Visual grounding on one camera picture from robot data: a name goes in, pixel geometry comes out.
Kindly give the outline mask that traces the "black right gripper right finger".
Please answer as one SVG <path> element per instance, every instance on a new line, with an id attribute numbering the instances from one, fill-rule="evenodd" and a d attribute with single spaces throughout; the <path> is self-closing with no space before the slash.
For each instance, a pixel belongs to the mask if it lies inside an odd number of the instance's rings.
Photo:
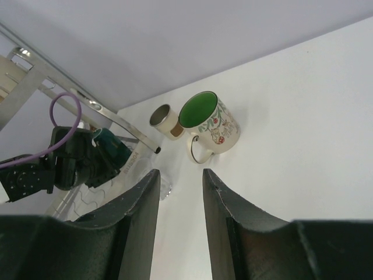
<path id="1" fill-rule="evenodd" d="M 370 220 L 277 218 L 202 176 L 213 279 L 371 279 Z"/>

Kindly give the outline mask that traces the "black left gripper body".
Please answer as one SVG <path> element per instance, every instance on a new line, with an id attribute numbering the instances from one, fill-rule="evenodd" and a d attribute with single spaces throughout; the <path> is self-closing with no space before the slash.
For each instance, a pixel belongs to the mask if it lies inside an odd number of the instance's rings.
<path id="1" fill-rule="evenodd" d="M 89 143 L 78 159 L 75 169 L 75 186 L 85 184 L 97 188 L 119 175 L 119 168 L 102 146 Z"/>

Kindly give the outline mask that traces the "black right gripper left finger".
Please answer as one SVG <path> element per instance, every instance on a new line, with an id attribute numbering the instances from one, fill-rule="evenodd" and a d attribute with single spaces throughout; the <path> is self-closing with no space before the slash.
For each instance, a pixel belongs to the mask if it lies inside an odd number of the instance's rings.
<path id="1" fill-rule="evenodd" d="M 1 217 L 2 279 L 149 279 L 160 172 L 76 221 Z"/>

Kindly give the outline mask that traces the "dark teal cup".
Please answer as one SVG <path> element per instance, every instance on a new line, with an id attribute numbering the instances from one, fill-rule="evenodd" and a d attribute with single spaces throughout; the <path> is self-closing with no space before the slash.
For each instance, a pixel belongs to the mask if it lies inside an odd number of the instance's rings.
<path id="1" fill-rule="evenodd" d="M 131 157 L 132 151 L 107 128 L 94 130 L 93 141 L 105 150 L 110 161 L 117 169 L 125 166 Z"/>

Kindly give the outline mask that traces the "floral mug green inside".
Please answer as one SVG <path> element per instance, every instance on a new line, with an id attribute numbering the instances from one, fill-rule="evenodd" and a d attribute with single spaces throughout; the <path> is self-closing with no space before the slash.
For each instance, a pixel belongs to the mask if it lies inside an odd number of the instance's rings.
<path id="1" fill-rule="evenodd" d="M 229 151 L 241 135 L 233 115 L 212 91 L 203 91 L 191 97 L 183 105 L 178 120 L 190 135 L 188 156 L 197 164 Z"/>

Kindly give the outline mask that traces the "tall beige cup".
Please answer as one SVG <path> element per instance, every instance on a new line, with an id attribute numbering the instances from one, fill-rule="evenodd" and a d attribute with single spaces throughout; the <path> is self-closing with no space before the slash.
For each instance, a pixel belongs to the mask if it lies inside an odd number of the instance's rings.
<path id="1" fill-rule="evenodd" d="M 27 71 L 1 56 L 1 96 L 6 97 L 27 75 Z"/>

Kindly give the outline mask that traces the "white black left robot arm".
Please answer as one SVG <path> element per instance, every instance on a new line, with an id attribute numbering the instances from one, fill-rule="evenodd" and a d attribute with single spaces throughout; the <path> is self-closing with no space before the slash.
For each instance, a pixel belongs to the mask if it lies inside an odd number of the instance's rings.
<path id="1" fill-rule="evenodd" d="M 17 156 L 4 163 L 1 169 L 1 190 L 5 197 L 1 203 L 15 202 L 39 191 L 53 193 L 70 191 L 82 184 L 97 188 L 119 175 L 119 167 L 99 144 L 93 144 L 93 133 L 78 128 L 58 149 L 25 163 L 14 164 L 26 155 Z"/>

